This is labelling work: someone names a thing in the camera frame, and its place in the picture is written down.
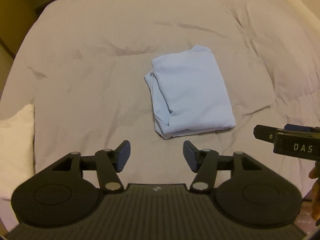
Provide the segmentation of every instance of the blue garment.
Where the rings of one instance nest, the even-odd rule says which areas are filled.
[[[218,64],[207,47],[152,60],[150,88],[155,128],[164,139],[236,125]]]

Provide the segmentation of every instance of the metal screw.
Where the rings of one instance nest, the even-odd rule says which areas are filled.
[[[209,187],[209,185],[205,182],[196,182],[194,184],[192,184],[192,187],[196,190],[205,190]]]
[[[108,190],[118,190],[121,188],[121,185],[117,182],[109,182],[105,185]]]

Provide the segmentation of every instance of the human hand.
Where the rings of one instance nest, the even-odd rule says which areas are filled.
[[[318,174],[316,171],[316,167],[314,167],[309,173],[310,179],[318,178]],[[313,220],[320,219],[320,185],[318,181],[316,181],[312,186],[312,213],[311,216]]]

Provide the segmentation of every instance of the black device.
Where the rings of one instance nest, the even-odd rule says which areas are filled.
[[[265,139],[267,129],[270,127],[257,126],[255,136]],[[277,173],[243,152],[221,156],[211,149],[198,150],[190,141],[184,142],[183,155],[197,173],[189,190],[185,184],[129,184],[124,189],[116,173],[122,171],[130,156],[128,141],[116,150],[101,150],[94,156],[69,153],[14,191],[11,203],[20,224],[5,238],[305,237],[293,224],[300,212],[301,194]],[[97,171],[100,188],[82,178],[84,170]],[[230,170],[231,178],[214,188],[218,170]],[[319,239],[317,234],[319,228],[305,239]]]

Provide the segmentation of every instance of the bed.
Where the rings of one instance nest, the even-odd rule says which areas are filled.
[[[236,126],[164,140],[143,77],[153,58],[196,44],[216,58]],[[190,185],[182,154],[190,140],[223,155],[246,152],[305,196],[314,162],[274,154],[253,128],[320,126],[319,71],[319,36],[284,0],[57,0],[23,41],[0,118],[35,106],[35,172],[69,152],[93,155],[126,139],[124,185]],[[215,186],[229,177],[220,172]],[[98,186],[94,173],[84,178]],[[0,200],[0,217],[9,231],[17,225],[10,201]]]

